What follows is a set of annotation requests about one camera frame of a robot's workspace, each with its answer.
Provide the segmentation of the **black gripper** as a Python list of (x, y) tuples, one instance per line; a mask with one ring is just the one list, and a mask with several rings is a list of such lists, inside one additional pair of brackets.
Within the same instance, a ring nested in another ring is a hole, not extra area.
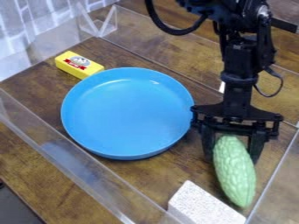
[(247, 151), (253, 163), (257, 162), (268, 138), (277, 138), (283, 116), (251, 105), (252, 88), (257, 76), (240, 78), (233, 73), (221, 72), (225, 83), (223, 101), (191, 107), (191, 124), (197, 127), (204, 157), (212, 160), (215, 134), (225, 133), (248, 136)]

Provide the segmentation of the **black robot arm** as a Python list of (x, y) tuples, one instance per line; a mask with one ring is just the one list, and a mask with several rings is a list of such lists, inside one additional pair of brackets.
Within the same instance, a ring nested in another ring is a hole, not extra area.
[(283, 116), (251, 105), (257, 90), (257, 74), (271, 75), (276, 49), (271, 37), (272, 13), (267, 0), (176, 0), (191, 13), (212, 20), (219, 35), (225, 83), (223, 101), (191, 107), (191, 123), (201, 135), (201, 148), (212, 159), (216, 134), (247, 137), (247, 152), (259, 159), (264, 143), (279, 135)]

